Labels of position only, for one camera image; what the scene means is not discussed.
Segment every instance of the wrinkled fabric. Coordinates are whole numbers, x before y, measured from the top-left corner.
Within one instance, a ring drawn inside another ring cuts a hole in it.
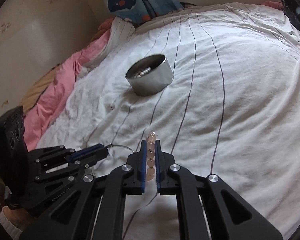
[[[157,53],[167,57],[174,79],[139,97],[125,73]],[[158,17],[75,84],[38,147],[113,143],[137,151],[151,130],[177,164],[219,175],[287,240],[300,225],[299,32],[282,11],[262,5]],[[94,175],[109,174],[130,153],[111,148]],[[156,195],[155,181],[142,196],[127,196],[125,239],[179,239],[175,196]]]
[[[99,39],[107,30],[111,28],[114,18],[106,19],[98,28],[98,32],[92,37],[91,42]]]
[[[24,140],[29,151],[35,149],[50,122],[53,122],[64,109],[82,65],[102,51],[109,37],[110,30],[104,33],[100,39],[92,42],[87,48],[74,53],[59,66],[53,82],[47,86],[35,106],[24,118]]]

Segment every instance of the metal bowl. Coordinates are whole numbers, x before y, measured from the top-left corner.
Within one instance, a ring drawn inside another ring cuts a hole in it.
[[[138,96],[150,96],[171,84],[173,72],[165,55],[145,57],[126,73],[126,79]]]

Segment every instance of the pink bead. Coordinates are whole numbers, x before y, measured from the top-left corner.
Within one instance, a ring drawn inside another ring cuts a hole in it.
[[[155,143],[155,140],[156,140],[156,139],[157,139],[157,138],[156,138],[155,136],[150,135],[150,136],[147,138],[147,142]]]
[[[153,177],[154,176],[152,174],[146,174],[146,181],[153,179]]]
[[[154,151],[147,150],[147,157],[148,158],[154,158]]]
[[[147,169],[147,174],[153,175],[155,173],[155,169],[154,168],[148,168]]]
[[[147,164],[148,164],[149,167],[154,167],[154,166],[155,166],[155,161],[154,161],[154,159],[148,160],[148,161],[147,161]]]
[[[147,143],[147,150],[154,151],[154,143],[148,142],[148,143]]]

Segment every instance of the silver bolt head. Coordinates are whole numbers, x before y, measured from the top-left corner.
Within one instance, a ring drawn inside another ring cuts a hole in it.
[[[219,180],[219,177],[216,174],[211,174],[211,175],[209,175],[208,179],[211,182],[217,182]]]
[[[125,164],[125,165],[122,165],[121,169],[123,169],[124,171],[130,171],[132,169],[132,167],[129,164]]]
[[[170,166],[170,170],[172,170],[172,171],[178,171],[178,170],[180,170],[180,166],[178,164],[172,164]]]
[[[85,175],[83,177],[84,182],[91,182],[91,181],[93,181],[93,179],[94,179],[94,177],[91,174]]]

